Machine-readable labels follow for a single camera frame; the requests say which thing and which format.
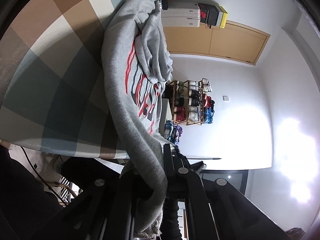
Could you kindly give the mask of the blue white plaid cloth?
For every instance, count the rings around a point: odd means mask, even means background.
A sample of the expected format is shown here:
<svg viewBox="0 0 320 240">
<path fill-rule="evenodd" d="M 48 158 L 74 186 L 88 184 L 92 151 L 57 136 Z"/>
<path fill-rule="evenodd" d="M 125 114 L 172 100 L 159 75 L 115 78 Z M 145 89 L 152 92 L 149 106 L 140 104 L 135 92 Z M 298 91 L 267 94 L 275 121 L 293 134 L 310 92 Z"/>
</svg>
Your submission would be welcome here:
<svg viewBox="0 0 320 240">
<path fill-rule="evenodd" d="M 178 141 L 179 141 L 178 126 L 175 125 L 171 120 L 167 120 L 165 123 L 164 138 L 175 145 L 178 144 Z"/>
</svg>

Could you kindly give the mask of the checkered bed blanket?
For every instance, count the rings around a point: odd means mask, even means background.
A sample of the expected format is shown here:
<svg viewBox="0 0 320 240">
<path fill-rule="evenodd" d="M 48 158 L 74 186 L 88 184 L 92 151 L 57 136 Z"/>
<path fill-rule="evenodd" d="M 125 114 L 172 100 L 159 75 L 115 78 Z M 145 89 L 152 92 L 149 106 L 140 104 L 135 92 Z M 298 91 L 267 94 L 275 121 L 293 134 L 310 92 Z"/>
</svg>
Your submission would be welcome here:
<svg viewBox="0 0 320 240">
<path fill-rule="evenodd" d="M 1 141 L 126 159 L 104 91 L 101 46 L 126 0 L 30 0 L 1 38 Z"/>
</svg>

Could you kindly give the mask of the wooden shoe rack with shoes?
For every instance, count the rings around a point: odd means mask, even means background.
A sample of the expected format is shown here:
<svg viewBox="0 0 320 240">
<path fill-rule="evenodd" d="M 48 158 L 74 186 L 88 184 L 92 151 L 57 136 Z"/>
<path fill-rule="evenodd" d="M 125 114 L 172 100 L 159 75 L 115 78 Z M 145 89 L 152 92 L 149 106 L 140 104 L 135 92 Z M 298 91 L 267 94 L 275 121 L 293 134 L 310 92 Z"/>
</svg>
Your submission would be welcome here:
<svg viewBox="0 0 320 240">
<path fill-rule="evenodd" d="M 173 123 L 186 126 L 211 124 L 215 113 L 211 92 L 210 81 L 206 78 L 167 83 L 163 97 L 169 100 Z"/>
</svg>

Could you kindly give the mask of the tan wooden door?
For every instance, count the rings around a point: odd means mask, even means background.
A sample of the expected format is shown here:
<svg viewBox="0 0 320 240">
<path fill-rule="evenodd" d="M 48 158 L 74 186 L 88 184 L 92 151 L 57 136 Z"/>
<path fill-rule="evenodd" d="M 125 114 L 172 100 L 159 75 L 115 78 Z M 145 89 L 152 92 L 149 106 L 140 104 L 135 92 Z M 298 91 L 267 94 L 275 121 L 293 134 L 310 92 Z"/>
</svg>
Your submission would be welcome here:
<svg viewBox="0 0 320 240">
<path fill-rule="evenodd" d="M 209 56 L 256 65 L 270 35 L 244 24 L 227 21 L 224 28 L 165 27 L 171 54 Z"/>
</svg>

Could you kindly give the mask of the purple bag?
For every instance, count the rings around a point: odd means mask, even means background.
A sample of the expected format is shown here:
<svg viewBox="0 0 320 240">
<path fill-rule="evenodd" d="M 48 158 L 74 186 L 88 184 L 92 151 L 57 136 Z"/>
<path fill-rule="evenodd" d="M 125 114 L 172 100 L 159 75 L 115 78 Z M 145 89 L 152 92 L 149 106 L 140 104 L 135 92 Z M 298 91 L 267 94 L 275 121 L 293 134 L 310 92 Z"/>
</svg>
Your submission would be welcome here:
<svg viewBox="0 0 320 240">
<path fill-rule="evenodd" d="M 183 133 L 183 128 L 180 125 L 176 125 L 176 129 L 177 129 L 177 141 L 180 140 L 182 133 Z"/>
</svg>

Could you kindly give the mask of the grey VLONE hoodie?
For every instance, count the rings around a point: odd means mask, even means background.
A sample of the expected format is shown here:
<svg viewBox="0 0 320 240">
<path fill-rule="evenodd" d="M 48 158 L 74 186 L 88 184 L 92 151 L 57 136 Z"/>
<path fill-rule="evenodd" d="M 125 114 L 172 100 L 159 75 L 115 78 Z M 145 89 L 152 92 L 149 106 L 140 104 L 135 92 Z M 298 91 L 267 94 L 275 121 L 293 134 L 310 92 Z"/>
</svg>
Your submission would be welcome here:
<svg viewBox="0 0 320 240">
<path fill-rule="evenodd" d="M 159 133 L 162 94 L 172 80 L 160 0 L 126 0 L 104 34 L 101 61 L 107 103 L 120 142 L 129 155 L 124 170 L 135 169 L 151 189 L 137 208 L 135 237 L 160 232 L 167 190 Z"/>
</svg>

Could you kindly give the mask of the stacked shoe boxes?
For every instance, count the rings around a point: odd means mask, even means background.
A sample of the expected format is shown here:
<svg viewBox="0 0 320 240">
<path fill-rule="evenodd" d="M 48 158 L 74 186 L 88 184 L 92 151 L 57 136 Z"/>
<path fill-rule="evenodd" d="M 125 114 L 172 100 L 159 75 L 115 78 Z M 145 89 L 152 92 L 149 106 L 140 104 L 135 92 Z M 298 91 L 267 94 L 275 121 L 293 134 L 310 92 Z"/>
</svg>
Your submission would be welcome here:
<svg viewBox="0 0 320 240">
<path fill-rule="evenodd" d="M 209 26 L 225 28 L 228 12 L 220 5 L 198 4 L 200 9 L 200 22 Z"/>
</svg>

